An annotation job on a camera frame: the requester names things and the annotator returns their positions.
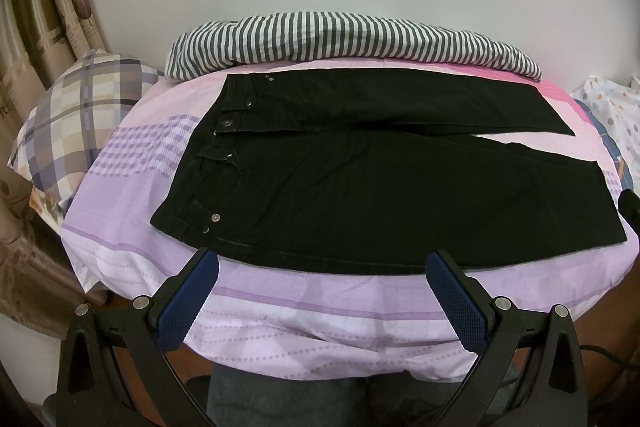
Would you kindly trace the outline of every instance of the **brown floor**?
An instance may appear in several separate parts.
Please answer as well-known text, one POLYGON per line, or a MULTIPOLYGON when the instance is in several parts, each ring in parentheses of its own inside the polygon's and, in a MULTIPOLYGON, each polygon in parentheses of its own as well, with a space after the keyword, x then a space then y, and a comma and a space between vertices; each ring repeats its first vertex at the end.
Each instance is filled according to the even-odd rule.
MULTIPOLYGON (((97 307, 97 310, 117 310, 128 306, 129 303, 129 300, 120 297, 119 295, 113 295, 104 306, 97 307)), ((153 402, 151 402, 151 399, 142 384, 142 380, 140 380, 140 377, 136 372, 133 361, 129 355, 129 351, 123 347, 116 347, 115 353, 116 358, 118 359, 118 365, 120 366, 120 371, 127 383, 131 397, 138 407, 138 411, 147 419, 157 423, 158 425, 164 426, 158 411, 156 411, 156 407, 153 402)), ((172 351, 167 354, 167 359, 182 382, 186 382, 193 377, 211 374, 211 362, 204 359, 184 344, 182 344, 182 346, 180 346, 176 351, 172 351)))

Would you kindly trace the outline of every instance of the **polka dot fabric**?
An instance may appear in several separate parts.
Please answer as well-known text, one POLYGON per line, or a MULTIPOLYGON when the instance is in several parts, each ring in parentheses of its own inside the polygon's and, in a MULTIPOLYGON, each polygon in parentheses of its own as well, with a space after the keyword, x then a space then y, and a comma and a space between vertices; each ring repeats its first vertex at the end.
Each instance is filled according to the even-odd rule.
POLYGON ((640 187, 640 82, 621 86, 601 76, 590 76, 574 97, 591 109, 620 149, 634 187, 640 187))

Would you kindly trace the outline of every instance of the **bed sheet wrinkle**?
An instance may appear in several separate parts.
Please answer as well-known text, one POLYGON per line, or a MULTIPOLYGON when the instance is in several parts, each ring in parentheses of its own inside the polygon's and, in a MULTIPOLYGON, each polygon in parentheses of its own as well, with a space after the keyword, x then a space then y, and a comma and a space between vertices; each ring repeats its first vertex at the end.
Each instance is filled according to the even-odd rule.
MULTIPOLYGON (((256 64, 229 72, 355 67, 412 67, 527 82, 514 74, 472 66, 350 58, 256 64)), ((105 156, 100 155, 85 176, 62 233, 85 289, 102 280, 127 298, 153 293, 193 254, 193 248, 153 229, 149 219, 166 197, 175 159, 219 95, 226 74, 219 71, 178 86, 158 82, 127 115, 116 131, 120 137, 114 134, 105 156), (133 151, 136 155, 128 161, 133 151)), ((620 180, 588 117, 553 84, 542 80, 536 87, 575 137, 550 133, 486 137, 596 161, 615 198, 620 180)), ((474 276, 491 295, 510 296, 521 308, 548 311, 562 302, 578 317, 622 279, 638 254, 638 238, 626 223, 623 226, 628 239, 620 245, 482 270, 474 276)), ((186 343, 216 362, 296 380, 403 369, 423 380, 460 380, 474 361, 457 341, 423 275, 306 274, 224 258, 218 283, 186 343)))

